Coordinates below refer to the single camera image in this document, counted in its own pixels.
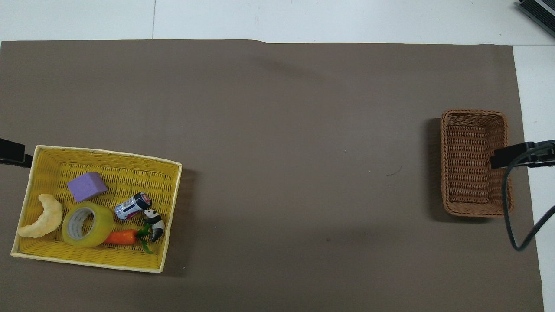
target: brown mat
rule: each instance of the brown mat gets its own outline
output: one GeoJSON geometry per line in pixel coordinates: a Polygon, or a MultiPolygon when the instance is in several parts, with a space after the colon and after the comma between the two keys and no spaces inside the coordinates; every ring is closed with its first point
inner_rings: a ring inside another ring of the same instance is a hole
{"type": "MultiPolygon", "coordinates": [[[[441,204],[439,121],[501,110],[512,48],[254,41],[2,42],[0,137],[168,158],[161,274],[16,259],[28,169],[1,166],[0,306],[56,311],[540,311],[536,246],[441,204]]],[[[525,169],[515,227],[532,225],[525,169]]]]}

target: panda head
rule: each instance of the panda head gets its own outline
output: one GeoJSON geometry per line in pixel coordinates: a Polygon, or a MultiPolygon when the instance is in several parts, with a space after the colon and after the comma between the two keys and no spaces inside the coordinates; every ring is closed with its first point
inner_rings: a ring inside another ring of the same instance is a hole
{"type": "Polygon", "coordinates": [[[148,218],[152,218],[158,215],[158,213],[154,209],[147,209],[147,210],[144,210],[143,212],[148,218]]]}

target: white surface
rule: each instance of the white surface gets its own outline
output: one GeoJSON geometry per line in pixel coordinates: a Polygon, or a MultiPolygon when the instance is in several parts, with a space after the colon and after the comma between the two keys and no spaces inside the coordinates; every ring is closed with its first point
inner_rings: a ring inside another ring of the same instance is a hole
{"type": "MultiPolygon", "coordinates": [[[[527,140],[555,139],[555,38],[519,12],[514,2],[0,0],[0,40],[171,38],[536,45],[514,47],[524,135],[527,140]]],[[[555,203],[555,168],[528,172],[537,220],[555,203]]],[[[555,219],[537,235],[545,311],[555,311],[553,237],[555,219]]]]}
{"type": "Polygon", "coordinates": [[[555,44],[511,0],[157,0],[154,38],[555,44]]]}
{"type": "Polygon", "coordinates": [[[1,0],[0,39],[150,39],[153,18],[153,0],[1,0]]]}
{"type": "MultiPolygon", "coordinates": [[[[555,46],[514,47],[521,96],[524,137],[530,141],[555,139],[555,46]]],[[[555,204],[555,167],[529,169],[532,210],[537,222],[555,204]]],[[[555,310],[555,217],[536,235],[543,303],[555,310]]]]}

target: brown woven basket bottom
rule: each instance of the brown woven basket bottom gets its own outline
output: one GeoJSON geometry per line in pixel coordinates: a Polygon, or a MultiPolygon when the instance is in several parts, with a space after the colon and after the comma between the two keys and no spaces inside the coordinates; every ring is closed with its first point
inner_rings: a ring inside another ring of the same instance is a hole
{"type": "MultiPolygon", "coordinates": [[[[452,215],[501,217],[504,169],[491,169],[493,151],[508,143],[503,113],[451,109],[441,116],[441,192],[443,207],[452,215]]],[[[508,182],[509,211],[512,187],[508,182]]]]}

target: black cable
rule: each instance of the black cable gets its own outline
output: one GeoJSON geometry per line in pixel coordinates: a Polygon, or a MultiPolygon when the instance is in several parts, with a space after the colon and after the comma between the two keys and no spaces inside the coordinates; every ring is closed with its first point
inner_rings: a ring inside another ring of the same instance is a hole
{"type": "Polygon", "coordinates": [[[507,226],[507,233],[509,234],[509,240],[511,240],[511,245],[517,251],[523,251],[528,246],[528,244],[532,241],[536,233],[538,233],[539,229],[545,224],[545,222],[547,222],[547,220],[551,218],[553,214],[555,214],[555,205],[551,207],[543,215],[543,217],[540,218],[538,223],[534,225],[532,230],[530,230],[530,233],[528,233],[528,235],[526,236],[522,244],[519,246],[516,243],[516,239],[514,238],[513,230],[511,228],[511,220],[509,218],[509,204],[507,200],[507,181],[509,178],[509,173],[511,173],[511,170],[524,158],[532,154],[544,152],[546,150],[551,150],[553,148],[555,148],[555,143],[549,143],[549,144],[544,144],[544,145],[540,145],[539,147],[529,149],[528,151],[520,154],[511,163],[509,163],[509,165],[507,166],[507,170],[505,171],[505,175],[503,176],[503,180],[501,181],[501,197],[503,199],[503,214],[505,217],[505,225],[507,226]]]}

